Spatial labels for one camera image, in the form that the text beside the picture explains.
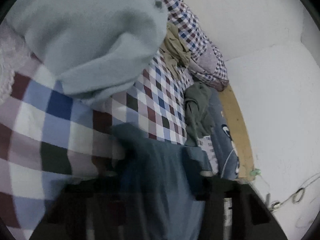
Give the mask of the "dark teal blue garment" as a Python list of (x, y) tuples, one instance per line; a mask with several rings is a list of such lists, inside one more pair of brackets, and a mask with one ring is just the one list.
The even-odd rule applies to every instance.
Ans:
[(125, 123), (112, 127), (125, 152), (121, 196), (125, 239), (197, 239), (204, 202), (195, 193), (201, 171), (212, 171), (206, 152), (147, 138)]

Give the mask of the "light grey-green sweater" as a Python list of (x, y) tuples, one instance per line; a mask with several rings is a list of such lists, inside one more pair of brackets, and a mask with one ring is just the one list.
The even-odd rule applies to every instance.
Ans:
[(148, 67), (167, 18), (160, 0), (17, 0), (5, 17), (67, 96), (101, 112)]

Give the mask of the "wooden bed frame edge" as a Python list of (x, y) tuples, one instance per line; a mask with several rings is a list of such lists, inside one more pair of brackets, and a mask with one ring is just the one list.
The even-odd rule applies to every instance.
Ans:
[(255, 169), (253, 153), (249, 140), (246, 124), (235, 94), (229, 85), (224, 91), (219, 92), (219, 99), (222, 104), (223, 116), (231, 132), (240, 160), (239, 178), (246, 181), (253, 181), (251, 172)]

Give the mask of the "olive green garment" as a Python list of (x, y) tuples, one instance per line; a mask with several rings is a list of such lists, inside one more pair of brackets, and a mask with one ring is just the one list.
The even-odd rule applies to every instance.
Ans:
[(184, 93), (184, 112), (187, 140), (185, 145), (198, 146), (198, 140), (211, 135), (214, 122), (209, 113), (210, 88), (194, 82)]

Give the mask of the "navy blue cartoon pillow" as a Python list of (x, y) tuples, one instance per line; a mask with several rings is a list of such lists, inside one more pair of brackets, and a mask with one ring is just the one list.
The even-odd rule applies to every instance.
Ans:
[(208, 112), (213, 121), (210, 137), (217, 159), (218, 175), (224, 179), (236, 180), (239, 177), (240, 170), (240, 160), (236, 146), (224, 117), (219, 93), (215, 88), (210, 88), (210, 91)]

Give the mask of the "khaki beige garment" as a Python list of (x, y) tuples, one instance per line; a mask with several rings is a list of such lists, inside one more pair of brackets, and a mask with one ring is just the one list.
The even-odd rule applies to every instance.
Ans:
[(176, 25), (167, 22), (167, 34), (160, 46), (166, 68), (176, 80), (180, 80), (179, 68), (188, 68), (191, 58), (189, 48), (179, 36)]

